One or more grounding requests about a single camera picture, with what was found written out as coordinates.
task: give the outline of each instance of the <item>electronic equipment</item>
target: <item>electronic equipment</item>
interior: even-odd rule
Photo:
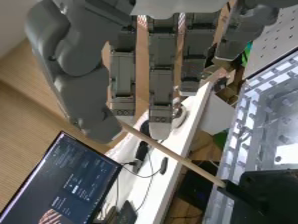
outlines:
[[[6,206],[0,223],[92,223],[122,168],[62,132]]]
[[[211,174],[217,174],[217,167],[209,161],[192,161],[199,167],[207,170]],[[213,189],[213,183],[208,181],[195,171],[188,170],[180,189],[179,197],[191,205],[205,211],[208,201]]]
[[[126,201],[124,206],[122,208],[118,224],[133,224],[137,220],[137,213],[129,201]]]

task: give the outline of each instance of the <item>wooden dowel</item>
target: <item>wooden dowel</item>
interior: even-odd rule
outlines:
[[[175,153],[171,149],[168,149],[164,145],[161,145],[157,141],[155,141],[151,137],[144,135],[139,130],[136,130],[131,125],[126,122],[120,121],[123,128],[127,132],[132,133],[137,136],[144,142],[152,145],[156,149],[164,152],[168,156],[171,156],[175,160],[177,160],[184,166],[187,166],[191,170],[193,170],[197,174],[205,177],[209,181],[212,181],[219,187],[225,188],[224,181],[208,173],[204,169],[201,169],[196,164],[193,164],[188,159]]]

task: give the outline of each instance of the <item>white desk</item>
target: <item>white desk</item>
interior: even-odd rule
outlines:
[[[220,129],[223,128],[221,130],[227,129],[231,124],[229,116],[232,120],[233,108],[228,104],[225,104],[225,102],[223,102],[221,100],[219,101],[217,96],[212,95],[209,99],[211,89],[212,84],[208,83],[200,88],[197,95],[195,97],[189,97],[183,102],[184,106],[188,109],[188,118],[183,126],[172,131],[169,138],[163,143],[169,149],[172,149],[179,155],[184,157],[188,156],[192,139],[200,126],[203,126],[204,129],[209,129],[209,131],[213,129],[212,132],[215,132],[216,131],[215,127],[216,129],[219,129],[219,127],[215,126],[215,122],[219,123],[220,120],[225,120],[225,122],[228,123],[227,126],[225,122],[224,123],[220,122],[221,124]],[[207,108],[205,111],[209,111],[209,113],[204,114],[204,109],[207,105],[209,109]],[[203,120],[204,117],[208,117],[209,122],[207,121],[200,122],[200,120]],[[140,118],[135,127],[140,128],[143,122],[147,119],[148,114],[145,113],[144,116]],[[131,162],[135,159],[139,143],[140,140],[129,134],[128,137],[124,139],[124,141],[115,147],[114,150],[108,152],[107,155],[120,163]],[[160,152],[157,149],[152,150],[151,159],[155,171],[160,169],[164,157],[168,156],[163,152]],[[139,210],[139,218],[136,222],[137,224],[163,223],[164,215],[171,203],[172,194],[176,187],[180,170],[181,165],[176,162],[176,160],[169,158],[167,173],[164,175],[157,174],[155,176],[145,203],[141,209]],[[152,169],[149,161],[147,159],[139,175],[149,176],[151,174]],[[132,175],[126,169],[123,170],[119,176],[119,186],[120,186],[119,203],[118,203],[119,208],[122,208],[126,200],[129,200],[135,208],[139,208],[147,194],[149,182],[151,178],[147,179],[139,178],[135,175]],[[116,204],[116,184],[111,190],[110,196],[107,197],[106,206],[108,206],[110,209],[110,207],[115,206],[115,204]]]

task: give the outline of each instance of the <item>black device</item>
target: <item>black device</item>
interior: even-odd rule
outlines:
[[[298,223],[298,170],[245,172],[237,187],[231,224]]]
[[[211,174],[217,174],[217,167],[211,163],[211,161],[192,161],[199,167],[207,170]],[[200,210],[205,211],[208,207],[208,201],[213,189],[213,183],[207,180],[195,171],[188,170],[185,178],[180,185],[179,197],[197,207]]]
[[[122,168],[62,132],[2,211],[0,223],[92,223]]]
[[[135,224],[136,220],[137,220],[137,213],[133,209],[131,202],[126,201],[116,223],[118,224]]]

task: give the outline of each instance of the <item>monitor screen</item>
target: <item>monitor screen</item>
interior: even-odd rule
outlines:
[[[122,165],[62,132],[0,216],[2,224],[92,223]]]

